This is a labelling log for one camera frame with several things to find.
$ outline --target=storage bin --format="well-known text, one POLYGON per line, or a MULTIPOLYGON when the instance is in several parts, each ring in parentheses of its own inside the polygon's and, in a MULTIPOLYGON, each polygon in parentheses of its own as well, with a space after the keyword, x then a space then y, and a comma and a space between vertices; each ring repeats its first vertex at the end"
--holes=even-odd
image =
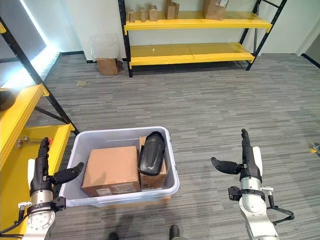
POLYGON ((176 193, 179 189, 179 177, 171 147, 169 131, 161 126, 83 131, 75 138, 67 167, 74 167, 80 162, 84 163, 84 168, 81 174, 76 179, 62 184, 61 186, 59 195, 66 198, 67 207, 81 205, 107 207, 108 205, 159 201, 165 196, 176 193), (139 137, 148 136, 154 131, 160 132, 165 140, 164 159, 167 176, 163 189, 98 197, 89 197, 81 189, 81 184, 85 174, 85 167, 91 150, 127 146, 136 146, 138 149, 139 137))

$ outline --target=cable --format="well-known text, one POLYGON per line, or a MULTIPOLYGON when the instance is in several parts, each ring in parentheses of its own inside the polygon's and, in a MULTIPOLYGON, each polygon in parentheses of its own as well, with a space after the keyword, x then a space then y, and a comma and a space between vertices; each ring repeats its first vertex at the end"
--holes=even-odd
POLYGON ((287 216, 287 217, 285 217, 283 219, 280 219, 280 220, 277 220, 277 221, 273 221, 272 223, 274 225, 277 225, 277 224, 279 224, 281 222, 284 222, 284 221, 295 219, 295 214, 292 211, 289 211, 289 210, 286 210, 286 209, 283 209, 283 208, 279 208, 277 205, 267 207, 266 209, 273 209, 273 210, 276 210, 276 211, 278 211, 280 213, 289 215, 289 216, 287 216))
MULTIPOLYGON (((37 211, 33 211, 31 214, 36 214, 36 213, 39 213, 39 212, 49 212, 49 211, 51 211, 51 209, 37 210, 37 211)), ((0 238, 7 238, 6 236, 9 236, 9 235, 15 235, 15 236, 22 235, 22 237, 23 237, 24 236, 23 234, 6 234, 6 235, 3 235, 3 234, 15 229, 16 227, 18 227, 26 219, 26 217, 28 217, 29 215, 25 215, 20 221, 15 221, 13 225, 11 225, 11 226, 7 227, 6 229, 0 231, 0 238)))
POLYGON ((20 221, 15 221, 12 226, 7 227, 6 229, 0 231, 0 234, 4 234, 6 232, 9 232, 9 231, 15 229, 16 227, 18 227, 26 219, 26 217, 28 217, 28 215, 25 215, 20 221))

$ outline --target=black shoe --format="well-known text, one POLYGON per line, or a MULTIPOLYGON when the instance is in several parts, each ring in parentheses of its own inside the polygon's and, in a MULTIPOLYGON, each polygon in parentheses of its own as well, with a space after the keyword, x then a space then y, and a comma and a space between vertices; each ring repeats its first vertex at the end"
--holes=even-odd
POLYGON ((119 240, 118 234, 115 231, 109 233, 107 240, 119 240))
POLYGON ((172 225, 170 227, 169 239, 172 240, 173 238, 177 237, 180 237, 179 227, 177 225, 172 225))

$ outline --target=brown box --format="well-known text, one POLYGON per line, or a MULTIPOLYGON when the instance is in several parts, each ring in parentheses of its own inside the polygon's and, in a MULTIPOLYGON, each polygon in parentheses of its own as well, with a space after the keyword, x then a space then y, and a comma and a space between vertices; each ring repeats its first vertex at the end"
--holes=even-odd
POLYGON ((156 5, 149 5, 149 20, 152 22, 158 20, 158 9, 156 5))
POLYGON ((203 15, 205 19, 223 20, 228 0, 205 0, 203 15))
POLYGON ((177 19, 178 16, 179 16, 179 7, 180 7, 180 4, 174 2, 174 5, 175 5, 174 18, 177 19))
POLYGON ((140 192, 136 146, 94 149, 81 188, 90 197, 140 192))
POLYGON ((144 7, 140 8, 140 20, 141 20, 141 22, 146 21, 146 10, 144 7))
POLYGON ((168 6, 169 3, 171 3, 172 0, 165 0, 165 4, 164 4, 164 14, 166 14, 166 12, 168 11, 168 6))
POLYGON ((165 11, 165 17, 168 20, 175 19, 176 5, 174 2, 170 2, 167 10, 165 11))
POLYGON ((135 12, 133 10, 129 10, 128 15, 129 15, 129 23, 134 23, 135 22, 135 12))
POLYGON ((115 58, 98 58, 96 60, 101 75, 117 75, 118 65, 115 58))
MULTIPOLYGON (((139 149, 141 150, 141 146, 145 144, 146 137, 141 136, 139 138, 139 149)), ((148 176, 140 173, 140 186, 141 190, 150 190, 150 189, 159 189, 165 186, 167 177, 167 169, 165 159, 163 159, 162 169, 160 174, 157 176, 148 176)))

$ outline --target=shelf post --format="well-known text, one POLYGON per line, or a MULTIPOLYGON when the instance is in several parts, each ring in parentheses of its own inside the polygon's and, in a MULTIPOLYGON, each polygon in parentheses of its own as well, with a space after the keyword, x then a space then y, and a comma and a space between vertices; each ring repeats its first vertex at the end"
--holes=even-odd
POLYGON ((124 41, 124 49, 125 49, 125 55, 126 55, 126 63, 128 66, 129 77, 132 78, 133 73, 132 73, 132 69, 130 68, 131 52, 130 52, 129 33, 125 32, 125 25, 126 25, 125 0, 118 0, 118 6, 119 6, 121 28, 122 28, 122 35, 123 35, 123 41, 124 41))
POLYGON ((272 28, 275 26, 275 23, 276 23, 279 15, 280 15, 280 13, 281 13, 281 11, 284 9, 284 6, 285 6, 286 2, 287 2, 287 0, 282 0, 281 3, 280 3, 280 5, 277 7, 278 9, 277 9, 277 11, 276 11, 276 13, 275 13, 272 21, 271 21, 272 26, 271 26, 271 28, 270 28, 270 31, 269 31, 269 32, 266 32, 266 33, 264 34, 264 36, 263 36, 263 38, 262 38, 259 46, 257 47, 256 51, 253 53, 254 59, 253 59, 252 62, 250 62, 250 63, 248 64, 248 66, 247 66, 246 69, 245 69, 246 71, 249 71, 250 68, 251 68, 251 66, 252 66, 252 64, 254 64, 257 56, 259 55, 259 52, 260 52, 261 48, 263 47, 263 45, 265 44, 265 42, 266 42, 269 34, 271 33, 272 28))
MULTIPOLYGON (((260 2, 261 2, 261 0, 257 0, 257 1, 255 2, 255 5, 254 5, 253 10, 252 10, 252 13, 253 13, 253 14, 256 14, 256 13, 257 13, 257 8, 258 8, 258 5, 260 4, 260 2)), ((241 36, 241 38, 240 38, 240 44, 243 44, 243 42, 244 42, 244 40, 245 40, 245 38, 246 38, 246 36, 247 36, 248 30, 249 30, 249 28, 245 28, 245 29, 244 29, 243 34, 242 34, 242 36, 241 36)))
POLYGON ((41 79, 35 68, 32 66, 31 62, 29 61, 28 57, 24 53, 24 51, 21 49, 19 44, 17 43, 14 36, 11 34, 10 30, 7 28, 7 25, 4 23, 3 19, 0 16, 0 25, 1 25, 1 36, 4 38, 6 43, 9 45, 15 56, 20 60, 21 64, 25 68, 25 70, 29 73, 33 81, 39 85, 42 84, 46 91, 49 93, 49 96, 46 96, 46 98, 49 100, 51 105, 54 107, 54 109, 59 113, 61 118, 66 124, 72 124, 74 127, 74 134, 78 135, 79 131, 73 124, 73 122, 70 120, 66 112, 63 110, 63 108, 60 106, 54 95, 51 93, 47 85, 44 83, 44 81, 41 79))

